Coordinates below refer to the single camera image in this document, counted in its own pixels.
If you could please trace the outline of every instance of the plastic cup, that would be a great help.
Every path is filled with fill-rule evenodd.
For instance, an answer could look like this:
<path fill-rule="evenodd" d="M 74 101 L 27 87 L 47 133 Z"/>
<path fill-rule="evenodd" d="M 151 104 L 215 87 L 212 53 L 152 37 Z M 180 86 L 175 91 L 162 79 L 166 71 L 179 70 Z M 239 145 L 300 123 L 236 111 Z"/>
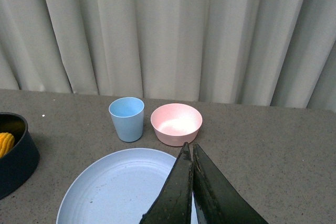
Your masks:
<path fill-rule="evenodd" d="M 135 97 L 115 100 L 109 106 L 109 112 L 120 140 L 134 142 L 142 136 L 143 101 Z"/>

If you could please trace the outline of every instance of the white curtain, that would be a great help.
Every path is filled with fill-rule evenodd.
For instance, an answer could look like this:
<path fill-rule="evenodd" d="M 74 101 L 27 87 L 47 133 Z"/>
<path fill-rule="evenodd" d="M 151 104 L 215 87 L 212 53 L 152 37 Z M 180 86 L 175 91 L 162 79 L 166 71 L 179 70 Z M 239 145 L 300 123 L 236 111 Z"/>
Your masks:
<path fill-rule="evenodd" d="M 0 89 L 336 111 L 336 0 L 0 0 Z"/>

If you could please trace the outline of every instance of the yellow corn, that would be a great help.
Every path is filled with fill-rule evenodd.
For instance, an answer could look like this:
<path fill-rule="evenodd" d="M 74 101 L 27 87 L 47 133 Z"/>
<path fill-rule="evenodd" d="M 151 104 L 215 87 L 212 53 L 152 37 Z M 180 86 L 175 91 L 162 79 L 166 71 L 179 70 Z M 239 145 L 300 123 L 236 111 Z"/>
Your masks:
<path fill-rule="evenodd" d="M 8 132 L 0 133 L 0 158 L 5 156 L 14 146 L 14 136 Z"/>

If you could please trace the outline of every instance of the light blue plate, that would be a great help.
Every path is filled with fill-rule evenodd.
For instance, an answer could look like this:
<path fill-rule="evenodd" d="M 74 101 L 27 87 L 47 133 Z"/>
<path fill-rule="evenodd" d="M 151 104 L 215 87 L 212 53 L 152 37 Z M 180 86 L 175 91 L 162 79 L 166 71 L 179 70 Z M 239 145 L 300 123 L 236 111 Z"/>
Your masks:
<path fill-rule="evenodd" d="M 159 195 L 176 158 L 134 148 L 107 155 L 86 168 L 60 205 L 56 224 L 138 224 Z M 193 203 L 192 224 L 197 224 Z"/>

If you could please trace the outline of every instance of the table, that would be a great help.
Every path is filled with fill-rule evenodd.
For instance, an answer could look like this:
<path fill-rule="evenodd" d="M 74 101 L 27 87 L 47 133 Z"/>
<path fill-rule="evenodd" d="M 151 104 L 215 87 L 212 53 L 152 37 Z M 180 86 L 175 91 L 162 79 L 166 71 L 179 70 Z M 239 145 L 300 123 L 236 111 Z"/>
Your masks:
<path fill-rule="evenodd" d="M 159 106 L 143 99 L 144 133 L 118 139 L 109 112 L 117 97 L 0 90 L 0 111 L 22 115 L 40 152 L 32 177 L 0 200 L 0 223 L 55 223 L 76 177 L 115 151 L 145 147 L 177 156 L 150 123 Z M 336 115 L 331 111 L 182 102 L 200 111 L 197 142 L 240 195 L 271 223 L 336 223 Z"/>

